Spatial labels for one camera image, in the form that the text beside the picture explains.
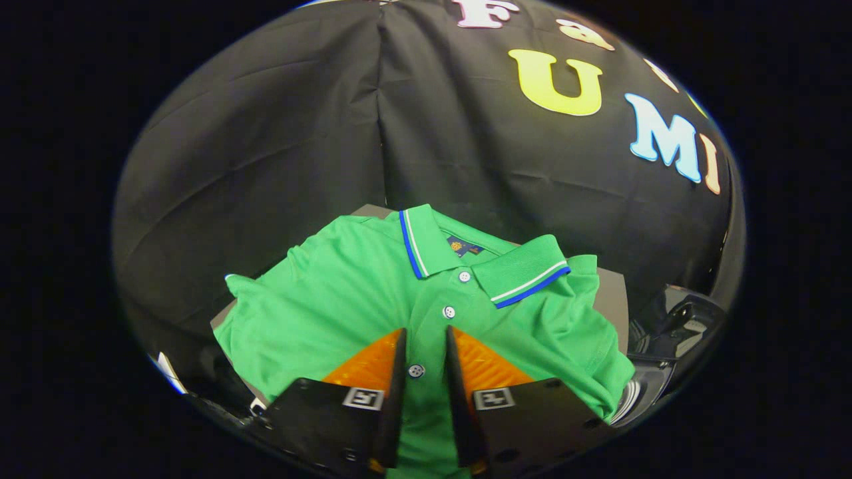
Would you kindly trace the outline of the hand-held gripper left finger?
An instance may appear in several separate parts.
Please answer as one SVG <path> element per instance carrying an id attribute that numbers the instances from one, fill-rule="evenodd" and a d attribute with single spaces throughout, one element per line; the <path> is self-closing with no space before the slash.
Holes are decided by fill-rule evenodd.
<path id="1" fill-rule="evenodd" d="M 296 379 L 256 419 L 256 438 L 322 476 L 385 476 L 397 466 L 407 331 L 392 331 L 322 380 Z"/>

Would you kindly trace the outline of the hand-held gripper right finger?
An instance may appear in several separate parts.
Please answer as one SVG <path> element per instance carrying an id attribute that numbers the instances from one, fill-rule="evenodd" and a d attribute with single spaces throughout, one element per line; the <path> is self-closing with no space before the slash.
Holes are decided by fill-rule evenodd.
<path id="1" fill-rule="evenodd" d="M 562 380 L 532 380 L 456 327 L 445 373 L 459 466 L 472 476 L 539 476 L 616 436 Z"/>

